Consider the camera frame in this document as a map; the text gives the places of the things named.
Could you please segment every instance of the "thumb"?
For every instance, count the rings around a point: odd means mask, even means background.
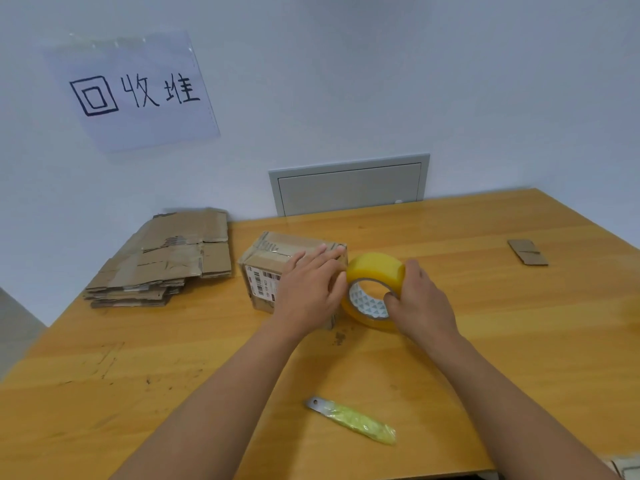
[[[385,295],[384,300],[387,311],[389,312],[389,317],[393,319],[400,312],[400,300],[391,292]]]

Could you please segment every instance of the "person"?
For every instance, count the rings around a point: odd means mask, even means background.
[[[295,254],[284,268],[273,315],[112,480],[231,479],[289,356],[347,292],[345,266],[336,260],[343,252],[320,246]],[[405,268],[400,299],[385,296],[389,316],[453,386],[502,475],[508,480],[617,478],[460,335],[449,300],[417,261],[407,261]]]

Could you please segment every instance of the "roll of tape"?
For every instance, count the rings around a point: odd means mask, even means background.
[[[404,280],[404,264],[382,253],[366,253],[347,266],[349,291],[342,299],[344,310],[357,321],[379,330],[396,330],[389,320],[385,302],[365,293],[360,282],[373,281],[388,288],[400,298]]]

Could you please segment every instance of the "stack of flattened cardboard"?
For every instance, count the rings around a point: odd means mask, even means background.
[[[231,275],[227,213],[159,214],[133,234],[84,290],[91,306],[164,306],[187,278]]]

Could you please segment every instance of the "wall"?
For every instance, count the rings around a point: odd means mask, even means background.
[[[159,210],[272,216],[269,169],[422,152],[427,197],[536,185],[638,246],[639,3],[4,0],[0,285],[50,324]],[[98,153],[38,44],[181,28],[222,137]]]

